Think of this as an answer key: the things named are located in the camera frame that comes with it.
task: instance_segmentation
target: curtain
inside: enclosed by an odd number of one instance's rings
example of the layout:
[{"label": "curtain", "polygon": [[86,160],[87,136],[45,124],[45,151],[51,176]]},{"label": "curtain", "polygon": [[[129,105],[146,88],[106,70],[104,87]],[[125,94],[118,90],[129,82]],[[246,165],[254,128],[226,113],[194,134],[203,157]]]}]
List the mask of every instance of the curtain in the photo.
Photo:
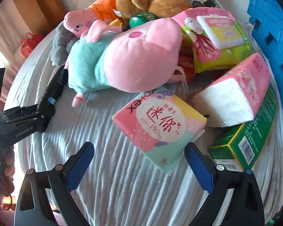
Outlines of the curtain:
[{"label": "curtain", "polygon": [[25,38],[27,32],[30,32],[29,28],[20,16],[13,0],[3,0],[0,4],[0,68],[6,68],[0,98],[3,102],[21,67],[14,54],[20,46],[20,39]]}]

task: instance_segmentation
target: stuffed animal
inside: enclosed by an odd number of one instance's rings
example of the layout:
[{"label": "stuffed animal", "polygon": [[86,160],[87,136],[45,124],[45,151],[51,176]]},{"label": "stuffed animal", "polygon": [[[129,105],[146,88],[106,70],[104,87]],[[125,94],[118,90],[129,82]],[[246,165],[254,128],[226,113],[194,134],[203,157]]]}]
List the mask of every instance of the stuffed animal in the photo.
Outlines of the stuffed animal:
[{"label": "stuffed animal", "polygon": [[182,41],[180,27],[170,19],[158,19],[121,33],[119,26],[95,21],[87,36],[69,54],[68,85],[79,106],[84,94],[110,87],[124,92],[145,92],[166,82],[180,82],[174,75]]},{"label": "stuffed animal", "polygon": [[192,8],[188,0],[116,0],[116,8],[123,19],[130,19],[145,11],[158,18],[171,18]]},{"label": "stuffed animal", "polygon": [[64,26],[77,38],[81,38],[81,35],[98,19],[106,24],[110,24],[115,19],[121,20],[114,13],[114,9],[116,9],[116,0],[97,0],[86,9],[68,12],[64,17]]},{"label": "stuffed animal", "polygon": [[64,27],[63,22],[61,22],[55,30],[57,34],[53,38],[50,56],[53,65],[61,66],[65,64],[73,44],[79,39]]}]

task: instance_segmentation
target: pink cheek spot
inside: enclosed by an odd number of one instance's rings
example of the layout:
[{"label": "pink cheek spot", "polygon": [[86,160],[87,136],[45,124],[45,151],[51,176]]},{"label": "pink cheek spot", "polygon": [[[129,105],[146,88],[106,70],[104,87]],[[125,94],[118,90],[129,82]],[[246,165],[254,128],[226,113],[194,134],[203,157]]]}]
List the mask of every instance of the pink cheek spot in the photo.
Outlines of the pink cheek spot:
[{"label": "pink cheek spot", "polygon": [[140,36],[142,36],[142,35],[143,35],[142,32],[136,31],[136,32],[132,32],[132,33],[129,35],[129,37],[130,37],[130,38],[137,38],[137,37],[140,37]]},{"label": "pink cheek spot", "polygon": [[90,28],[92,26],[92,22],[91,21],[88,21],[87,23],[86,23],[86,27],[87,28]]}]

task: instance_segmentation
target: brown plush toy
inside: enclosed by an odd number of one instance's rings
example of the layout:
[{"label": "brown plush toy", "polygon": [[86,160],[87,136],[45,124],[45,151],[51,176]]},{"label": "brown plush toy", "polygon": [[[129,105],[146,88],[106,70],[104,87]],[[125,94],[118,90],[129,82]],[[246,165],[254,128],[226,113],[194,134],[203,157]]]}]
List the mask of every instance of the brown plush toy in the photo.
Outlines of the brown plush toy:
[{"label": "brown plush toy", "polygon": [[124,20],[145,11],[154,13],[158,18],[171,18],[189,8],[193,7],[188,0],[116,0],[116,9]]}]

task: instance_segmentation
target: white bed sheet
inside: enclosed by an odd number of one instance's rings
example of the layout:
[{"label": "white bed sheet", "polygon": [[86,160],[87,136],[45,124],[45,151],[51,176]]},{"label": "white bed sheet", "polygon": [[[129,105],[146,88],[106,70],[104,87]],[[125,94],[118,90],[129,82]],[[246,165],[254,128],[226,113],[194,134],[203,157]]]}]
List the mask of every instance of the white bed sheet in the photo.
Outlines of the white bed sheet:
[{"label": "white bed sheet", "polygon": [[[56,71],[49,58],[51,32],[21,67],[7,98],[5,109],[33,105],[42,97]],[[277,90],[275,79],[272,84]],[[192,83],[191,93],[207,82]],[[181,96],[179,84],[167,88]],[[15,145],[16,169],[23,173],[52,169],[75,154],[85,141],[95,146],[95,156],[74,201],[91,225],[182,226],[188,225],[207,197],[183,157],[169,176],[156,168],[112,122],[111,116],[133,99],[116,89],[88,94],[81,107],[71,106],[75,92],[65,87],[56,104],[56,114],[45,133],[35,133]],[[196,145],[203,153],[217,133],[207,129]],[[261,191],[266,221],[283,205],[283,111],[278,107],[268,142],[253,167]],[[49,200],[55,204],[52,194]],[[229,191],[215,221],[219,225],[230,202]]]}]

